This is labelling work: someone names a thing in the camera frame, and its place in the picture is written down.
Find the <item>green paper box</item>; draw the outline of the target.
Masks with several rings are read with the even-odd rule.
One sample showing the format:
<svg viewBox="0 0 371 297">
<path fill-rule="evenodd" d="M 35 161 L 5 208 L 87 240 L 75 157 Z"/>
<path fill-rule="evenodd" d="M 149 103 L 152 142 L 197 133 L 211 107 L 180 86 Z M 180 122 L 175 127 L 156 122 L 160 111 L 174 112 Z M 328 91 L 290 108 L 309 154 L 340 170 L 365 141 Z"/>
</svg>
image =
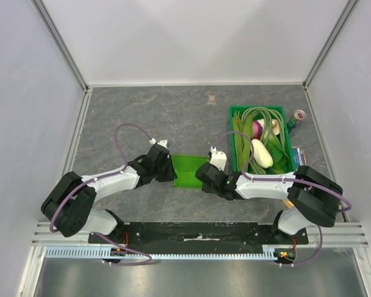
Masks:
<svg viewBox="0 0 371 297">
<path fill-rule="evenodd" d="M 172 155 L 172 163 L 177 176 L 173 181 L 173 187 L 179 189 L 201 189 L 202 182 L 195 177 L 195 173 L 207 162 L 207 157 Z"/>
</svg>

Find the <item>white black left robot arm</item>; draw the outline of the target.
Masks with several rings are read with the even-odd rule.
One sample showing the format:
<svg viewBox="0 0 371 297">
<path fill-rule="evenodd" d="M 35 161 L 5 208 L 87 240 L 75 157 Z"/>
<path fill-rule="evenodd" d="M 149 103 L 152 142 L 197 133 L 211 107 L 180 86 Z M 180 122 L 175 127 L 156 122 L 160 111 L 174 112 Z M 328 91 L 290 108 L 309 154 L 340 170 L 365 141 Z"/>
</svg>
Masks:
<svg viewBox="0 0 371 297">
<path fill-rule="evenodd" d="M 41 206 L 51 229 L 68 238 L 79 232 L 109 235 L 122 221 L 110 210 L 93 210 L 93 204 L 112 194 L 137 189 L 156 180 L 177 178 L 168 141 L 153 144 L 148 153 L 129 161 L 126 168 L 80 176 L 70 171 L 55 185 Z"/>
</svg>

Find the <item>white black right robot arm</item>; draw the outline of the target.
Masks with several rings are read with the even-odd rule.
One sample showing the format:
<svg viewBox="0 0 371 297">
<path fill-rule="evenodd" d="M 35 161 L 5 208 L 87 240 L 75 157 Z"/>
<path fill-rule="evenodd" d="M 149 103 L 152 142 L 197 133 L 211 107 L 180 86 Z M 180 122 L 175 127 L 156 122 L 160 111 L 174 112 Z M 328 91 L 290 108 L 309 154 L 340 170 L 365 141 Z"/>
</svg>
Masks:
<svg viewBox="0 0 371 297">
<path fill-rule="evenodd" d="M 203 164 L 195 173 L 202 191 L 226 200 L 288 200 L 293 207 L 280 211 L 272 224 L 275 240 L 291 240 L 300 230 L 310 226 L 331 228 L 339 212 L 343 189 L 309 166 L 295 172 L 274 175 L 252 175 L 233 171 L 225 174 L 215 165 Z"/>
</svg>

